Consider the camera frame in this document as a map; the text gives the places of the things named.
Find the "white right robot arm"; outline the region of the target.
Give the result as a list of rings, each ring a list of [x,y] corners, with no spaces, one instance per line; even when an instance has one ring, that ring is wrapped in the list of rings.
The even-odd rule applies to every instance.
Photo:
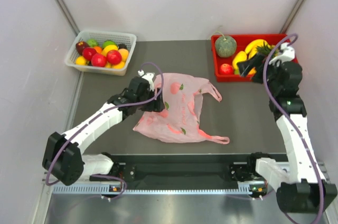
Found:
[[[302,67],[292,59],[282,61],[280,58],[274,58],[265,66],[265,58],[258,54],[237,66],[242,77],[255,69],[252,82],[265,83],[268,87],[269,108],[284,140],[289,171],[263,156],[247,165],[247,174],[254,180],[263,177],[270,184],[282,212],[323,212],[337,197],[337,187],[327,182],[314,156],[306,108],[297,93],[303,77]]]

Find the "yellow banana bunch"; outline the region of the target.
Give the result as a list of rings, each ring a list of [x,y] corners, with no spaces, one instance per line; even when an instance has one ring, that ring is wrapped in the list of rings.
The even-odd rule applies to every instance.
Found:
[[[270,45],[264,39],[256,39],[246,46],[245,53],[247,54],[248,59],[251,59],[257,54],[258,51],[262,51],[264,54],[269,54],[269,52],[274,47],[275,47],[274,45]]]

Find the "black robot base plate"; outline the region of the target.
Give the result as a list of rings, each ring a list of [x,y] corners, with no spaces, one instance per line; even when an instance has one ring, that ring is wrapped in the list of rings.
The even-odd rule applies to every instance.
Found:
[[[114,165],[107,175],[91,175],[90,181],[105,181],[116,176],[126,182],[169,183],[169,179],[208,182],[249,181],[256,175],[249,155],[112,155]]]

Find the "pink translucent plastic bag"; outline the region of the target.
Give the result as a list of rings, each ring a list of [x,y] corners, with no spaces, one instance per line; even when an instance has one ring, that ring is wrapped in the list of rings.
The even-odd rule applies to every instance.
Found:
[[[229,144],[228,137],[212,136],[200,128],[203,94],[222,100],[216,87],[206,78],[187,74],[164,73],[163,77],[164,110],[144,112],[133,131],[165,143]]]

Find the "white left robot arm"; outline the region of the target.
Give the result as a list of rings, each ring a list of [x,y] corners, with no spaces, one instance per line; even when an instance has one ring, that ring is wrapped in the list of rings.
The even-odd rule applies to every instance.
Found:
[[[64,133],[48,138],[42,166],[58,182],[69,186],[80,178],[103,175],[109,180],[119,176],[120,168],[107,153],[86,155],[86,149],[104,132],[121,123],[137,110],[161,112],[165,105],[162,91],[154,85],[153,73],[134,77],[120,94],[113,95],[85,121]]]

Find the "orange spiky pineapple fruit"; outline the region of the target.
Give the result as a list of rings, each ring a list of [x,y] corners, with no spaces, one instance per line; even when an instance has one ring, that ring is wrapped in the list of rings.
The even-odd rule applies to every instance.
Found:
[[[260,58],[260,62],[258,63],[257,66],[253,67],[250,71],[249,71],[249,75],[254,75],[257,72],[257,68],[264,62],[265,58],[268,56],[268,54],[264,54],[262,51],[258,51],[257,54],[259,55],[258,58]]]

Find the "green netted melon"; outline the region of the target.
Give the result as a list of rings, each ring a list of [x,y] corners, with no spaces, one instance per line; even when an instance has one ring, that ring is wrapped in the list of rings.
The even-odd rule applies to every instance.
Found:
[[[229,58],[235,54],[237,49],[236,40],[229,35],[224,35],[220,30],[222,25],[218,26],[214,34],[218,33],[220,36],[215,41],[215,50],[217,55],[221,58]]]

